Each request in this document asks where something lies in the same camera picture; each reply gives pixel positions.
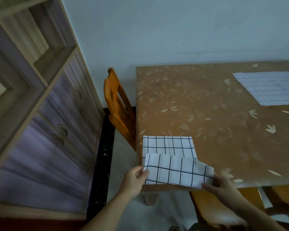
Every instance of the cabinet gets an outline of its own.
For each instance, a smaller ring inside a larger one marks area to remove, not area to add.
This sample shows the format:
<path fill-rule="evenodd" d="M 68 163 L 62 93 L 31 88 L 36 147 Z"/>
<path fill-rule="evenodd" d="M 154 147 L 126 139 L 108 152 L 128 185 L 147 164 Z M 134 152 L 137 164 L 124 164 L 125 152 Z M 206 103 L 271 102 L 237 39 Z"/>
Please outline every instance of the cabinet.
<path fill-rule="evenodd" d="M 0 0 L 0 217 L 85 219 L 103 117 L 61 0 Z"/>

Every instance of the dining table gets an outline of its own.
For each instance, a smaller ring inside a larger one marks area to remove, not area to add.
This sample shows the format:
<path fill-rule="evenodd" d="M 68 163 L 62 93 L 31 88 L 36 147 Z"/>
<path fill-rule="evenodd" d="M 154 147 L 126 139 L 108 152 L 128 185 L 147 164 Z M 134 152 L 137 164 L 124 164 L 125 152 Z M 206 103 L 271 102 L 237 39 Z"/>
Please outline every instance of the dining table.
<path fill-rule="evenodd" d="M 272 71 L 289 71 L 289 61 L 137 67 L 138 164 L 143 136 L 191 136 L 198 160 L 237 188 L 289 184 L 289 105 L 260 105 L 233 75 Z M 142 188 L 173 190 L 192 188 Z"/>

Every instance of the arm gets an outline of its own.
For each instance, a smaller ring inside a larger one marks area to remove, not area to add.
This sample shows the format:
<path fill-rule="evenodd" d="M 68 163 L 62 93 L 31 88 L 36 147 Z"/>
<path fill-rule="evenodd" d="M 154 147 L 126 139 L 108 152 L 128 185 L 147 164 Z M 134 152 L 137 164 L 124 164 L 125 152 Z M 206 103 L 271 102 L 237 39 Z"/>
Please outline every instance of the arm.
<path fill-rule="evenodd" d="M 247 201 L 228 178 L 214 174 L 214 179 L 215 186 L 203 183 L 202 187 L 216 195 L 221 203 L 244 219 L 252 230 L 286 231 L 271 217 Z"/>
<path fill-rule="evenodd" d="M 149 171 L 142 171 L 142 166 L 129 170 L 121 183 L 118 193 L 81 231 L 113 231 L 118 226 L 120 217 L 126 206 L 141 191 L 142 185 L 149 175 Z"/>

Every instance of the chair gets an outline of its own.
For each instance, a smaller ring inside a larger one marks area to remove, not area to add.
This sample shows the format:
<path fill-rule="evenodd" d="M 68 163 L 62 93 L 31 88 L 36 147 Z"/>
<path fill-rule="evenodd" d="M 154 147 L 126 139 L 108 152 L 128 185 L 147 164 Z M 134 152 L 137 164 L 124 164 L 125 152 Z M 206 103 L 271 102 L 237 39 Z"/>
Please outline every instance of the chair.
<path fill-rule="evenodd" d="M 265 212 L 256 187 L 240 188 L 239 191 L 254 206 Z M 198 219 L 198 223 L 190 230 L 249 230 L 246 221 L 225 207 L 215 195 L 205 190 L 190 191 L 189 194 Z"/>
<path fill-rule="evenodd" d="M 289 185 L 263 186 L 266 196 L 273 207 L 267 208 L 269 215 L 285 214 L 289 216 Z"/>
<path fill-rule="evenodd" d="M 104 97 L 110 122 L 136 151 L 136 116 L 113 68 L 108 69 L 108 78 L 104 81 Z"/>

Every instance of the forearm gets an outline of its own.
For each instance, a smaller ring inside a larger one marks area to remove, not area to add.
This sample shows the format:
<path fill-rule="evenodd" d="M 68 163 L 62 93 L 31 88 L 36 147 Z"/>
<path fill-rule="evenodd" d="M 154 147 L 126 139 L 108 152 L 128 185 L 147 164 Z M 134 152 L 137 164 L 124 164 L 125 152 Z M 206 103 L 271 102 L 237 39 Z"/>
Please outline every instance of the forearm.
<path fill-rule="evenodd" d="M 106 206 L 81 231 L 113 231 L 116 229 L 120 217 L 129 203 L 129 199 L 116 194 Z"/>
<path fill-rule="evenodd" d="M 236 211 L 236 214 L 244 219 L 253 231 L 286 231 L 271 217 L 252 204 L 247 204 L 244 208 Z"/>

